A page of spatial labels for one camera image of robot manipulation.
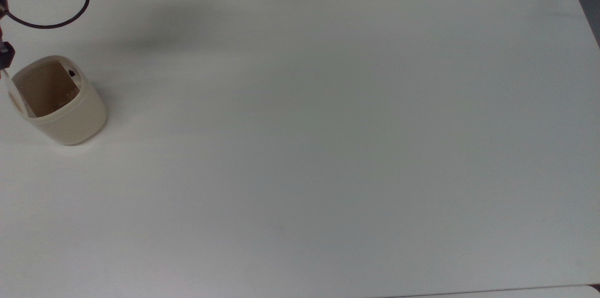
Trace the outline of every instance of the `black bracket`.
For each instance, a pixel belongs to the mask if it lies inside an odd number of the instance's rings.
[[[15,58],[15,48],[9,42],[0,44],[0,69],[7,69]]]

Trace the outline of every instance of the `white table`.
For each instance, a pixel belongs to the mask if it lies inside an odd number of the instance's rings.
[[[83,0],[9,0],[56,22]],[[0,96],[3,298],[370,298],[600,282],[600,51],[577,0],[92,0],[2,20],[109,108]]]
[[[510,290],[439,294],[435,298],[598,298],[600,294],[589,286],[557,287],[533,290]]]

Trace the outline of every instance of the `black clamp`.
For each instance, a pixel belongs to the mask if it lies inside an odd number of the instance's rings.
[[[7,69],[15,58],[15,48],[9,42],[0,43],[0,69]]]

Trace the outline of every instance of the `black cable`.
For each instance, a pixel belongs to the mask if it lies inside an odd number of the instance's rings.
[[[66,20],[64,22],[60,22],[58,24],[53,24],[53,25],[38,25],[38,24],[31,24],[30,22],[26,22],[24,20],[21,20],[15,16],[13,16],[13,14],[11,14],[8,11],[8,6],[4,7],[4,13],[10,17],[11,20],[14,20],[15,22],[28,26],[28,27],[33,27],[34,29],[57,29],[58,27],[63,27],[65,25],[69,25],[72,22],[74,22],[75,20],[77,20],[77,18],[79,18],[81,15],[83,15],[83,13],[85,12],[85,10],[88,8],[88,5],[90,5],[90,0],[85,0],[85,3],[83,4],[83,7],[81,8],[81,10],[79,10],[79,12],[77,12],[77,14],[75,16],[73,16],[71,19]]]

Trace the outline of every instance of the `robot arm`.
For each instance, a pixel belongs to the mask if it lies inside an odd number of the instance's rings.
[[[8,0],[0,0],[0,19],[6,16]],[[15,57],[15,49],[9,42],[2,40],[2,28],[0,28],[0,69],[6,69],[10,66]]]

